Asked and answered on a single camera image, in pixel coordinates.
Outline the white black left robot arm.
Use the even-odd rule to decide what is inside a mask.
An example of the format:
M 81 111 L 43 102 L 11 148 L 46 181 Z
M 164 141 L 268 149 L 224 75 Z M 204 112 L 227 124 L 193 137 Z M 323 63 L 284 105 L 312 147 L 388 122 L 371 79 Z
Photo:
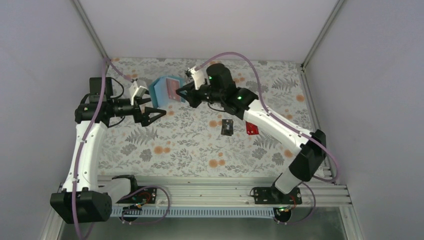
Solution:
M 50 205 L 67 223 L 105 222 L 112 214 L 113 204 L 126 204 L 138 210 L 156 201 L 157 188 L 139 186 L 134 175 L 114 176 L 105 186 L 98 185 L 98 163 L 103 140 L 113 127 L 112 118 L 133 117 L 136 124 L 147 127 L 166 115 L 162 109 L 141 105 L 151 101 L 143 98 L 149 91 L 140 83 L 132 83 L 130 98 L 113 94 L 112 77 L 91 77 L 89 93 L 75 110 L 76 141 L 71 166 L 62 189 L 50 197 Z

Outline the black credit card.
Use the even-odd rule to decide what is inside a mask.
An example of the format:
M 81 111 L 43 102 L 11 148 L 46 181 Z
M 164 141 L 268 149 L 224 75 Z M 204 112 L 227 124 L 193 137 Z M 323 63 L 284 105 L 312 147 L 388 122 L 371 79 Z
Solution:
M 221 135 L 232 136 L 234 134 L 234 121 L 232 119 L 221 120 Z

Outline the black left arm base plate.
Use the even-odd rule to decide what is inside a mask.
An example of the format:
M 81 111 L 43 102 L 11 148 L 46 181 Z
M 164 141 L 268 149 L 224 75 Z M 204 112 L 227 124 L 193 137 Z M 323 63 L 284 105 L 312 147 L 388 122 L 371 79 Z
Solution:
M 130 197 L 121 198 L 117 204 L 154 204 L 156 202 L 158 189 L 152 186 L 139 186 L 137 193 L 130 194 Z

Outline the blue card holder wallet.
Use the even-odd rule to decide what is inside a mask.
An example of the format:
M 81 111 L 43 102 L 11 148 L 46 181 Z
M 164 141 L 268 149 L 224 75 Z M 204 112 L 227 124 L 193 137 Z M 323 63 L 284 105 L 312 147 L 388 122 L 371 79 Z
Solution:
M 149 91 L 150 99 L 152 102 L 152 106 L 154 108 L 165 107 L 170 102 L 174 101 L 174 100 L 170 100 L 168 97 L 166 78 L 179 80 L 180 88 L 184 85 L 184 80 L 181 77 L 172 76 L 172 75 L 161 76 L 155 81 L 153 81 L 152 84 L 149 85 L 148 91 Z M 181 101 L 174 101 L 174 102 L 184 103 L 185 100 L 181 98 Z

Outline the red credit card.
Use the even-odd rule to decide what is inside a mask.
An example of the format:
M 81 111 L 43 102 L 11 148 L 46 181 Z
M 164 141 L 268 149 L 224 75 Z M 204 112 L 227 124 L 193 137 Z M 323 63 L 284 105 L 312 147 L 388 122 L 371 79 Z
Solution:
M 249 136 L 259 135 L 260 134 L 259 133 L 259 128 L 255 124 L 252 124 L 252 123 L 246 121 L 245 122 L 245 126 L 246 126 L 246 133 Z

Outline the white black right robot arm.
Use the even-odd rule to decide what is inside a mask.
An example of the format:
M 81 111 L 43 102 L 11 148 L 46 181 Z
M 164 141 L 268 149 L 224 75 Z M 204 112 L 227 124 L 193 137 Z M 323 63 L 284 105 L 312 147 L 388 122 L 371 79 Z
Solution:
M 273 183 L 270 195 L 274 202 L 284 203 L 295 187 L 313 178 L 327 157 L 326 135 L 321 130 L 311 132 L 270 109 L 256 93 L 238 87 L 222 63 L 210 65 L 205 72 L 193 67 L 186 75 L 192 81 L 175 92 L 191 107 L 197 108 L 203 102 L 219 103 L 226 113 L 264 130 L 294 155 L 288 169 Z

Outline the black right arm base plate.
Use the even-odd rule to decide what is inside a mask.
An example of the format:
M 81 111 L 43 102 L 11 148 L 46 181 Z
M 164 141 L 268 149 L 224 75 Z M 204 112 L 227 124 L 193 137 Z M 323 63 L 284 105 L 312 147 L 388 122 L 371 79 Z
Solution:
M 253 187 L 249 195 L 256 205 L 294 205 L 302 204 L 302 195 L 298 187 L 289 193 L 280 192 L 276 187 Z

